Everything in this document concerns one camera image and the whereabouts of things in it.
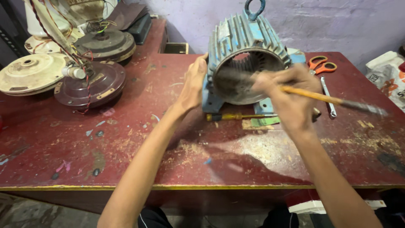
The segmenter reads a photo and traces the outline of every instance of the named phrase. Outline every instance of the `scissors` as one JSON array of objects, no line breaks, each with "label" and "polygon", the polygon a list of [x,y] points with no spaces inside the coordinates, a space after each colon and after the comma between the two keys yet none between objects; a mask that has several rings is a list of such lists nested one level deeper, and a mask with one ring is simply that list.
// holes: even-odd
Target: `scissors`
[{"label": "scissors", "polygon": [[309,65],[309,73],[312,75],[317,75],[322,72],[334,72],[337,68],[335,63],[332,62],[326,62],[328,58],[326,56],[315,56],[311,58],[308,62]]}]

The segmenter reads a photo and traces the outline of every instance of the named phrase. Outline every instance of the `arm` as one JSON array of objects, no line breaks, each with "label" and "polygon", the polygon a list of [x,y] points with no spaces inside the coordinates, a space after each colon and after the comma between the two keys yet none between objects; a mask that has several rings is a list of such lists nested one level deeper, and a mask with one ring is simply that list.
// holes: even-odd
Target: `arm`
[{"label": "arm", "polygon": [[207,72],[206,57],[207,54],[198,57],[189,66],[178,100],[139,148],[108,200],[97,227],[131,228],[135,223],[151,191],[170,138],[187,113],[201,103],[202,83]]},{"label": "arm", "polygon": [[295,143],[322,203],[336,228],[382,228],[374,211],[345,180],[322,147],[311,121],[315,100],[289,95],[278,84],[320,92],[319,80],[297,65],[276,73],[257,76],[253,89],[264,91],[273,103],[284,130]]}]

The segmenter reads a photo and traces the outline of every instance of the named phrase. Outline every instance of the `forearm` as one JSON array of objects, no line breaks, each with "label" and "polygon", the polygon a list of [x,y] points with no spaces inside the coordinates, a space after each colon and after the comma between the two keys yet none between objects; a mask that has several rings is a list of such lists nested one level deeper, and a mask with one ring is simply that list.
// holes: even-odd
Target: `forearm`
[{"label": "forearm", "polygon": [[99,227],[132,227],[149,195],[160,161],[188,110],[171,106],[142,144],[101,214]]},{"label": "forearm", "polygon": [[374,211],[336,168],[315,131],[292,138],[336,228],[382,227]]}]

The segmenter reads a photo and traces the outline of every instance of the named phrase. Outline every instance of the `wooden table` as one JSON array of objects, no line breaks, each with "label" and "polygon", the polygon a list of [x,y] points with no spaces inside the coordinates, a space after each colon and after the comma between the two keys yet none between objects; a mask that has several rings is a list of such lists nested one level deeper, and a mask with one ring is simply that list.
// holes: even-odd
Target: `wooden table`
[{"label": "wooden table", "polygon": [[[165,26],[165,20],[153,20],[145,44],[137,46],[125,66],[122,95],[86,115],[58,103],[52,92],[30,97],[0,94],[6,127],[0,134],[0,190],[99,213],[144,139],[176,101],[183,74],[198,56],[162,54]],[[318,102],[323,114],[314,125],[335,165],[355,188],[404,187],[405,114],[341,53],[306,55],[325,55],[338,66],[324,74],[332,96],[391,112],[379,120],[336,107],[337,118],[331,120],[326,104]],[[253,106],[227,105],[223,111],[248,114]],[[282,189],[266,196],[269,201],[257,200],[266,204],[303,188],[314,186],[280,125],[249,130],[241,120],[207,122],[197,108],[171,140],[148,202],[162,205],[168,197],[184,198],[182,202],[199,198],[203,205],[224,195],[237,201],[247,192],[233,189],[262,195],[268,195],[266,189]]]}]

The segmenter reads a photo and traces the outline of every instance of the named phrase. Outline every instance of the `green paper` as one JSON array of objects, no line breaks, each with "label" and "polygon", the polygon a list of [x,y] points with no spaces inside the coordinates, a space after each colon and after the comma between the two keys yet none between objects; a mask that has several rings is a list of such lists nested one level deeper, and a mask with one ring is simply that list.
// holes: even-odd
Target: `green paper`
[{"label": "green paper", "polygon": [[266,125],[272,125],[275,123],[279,123],[280,118],[278,117],[271,117],[271,118],[261,118],[261,119],[251,119],[250,122],[252,123],[252,127],[260,127]]}]

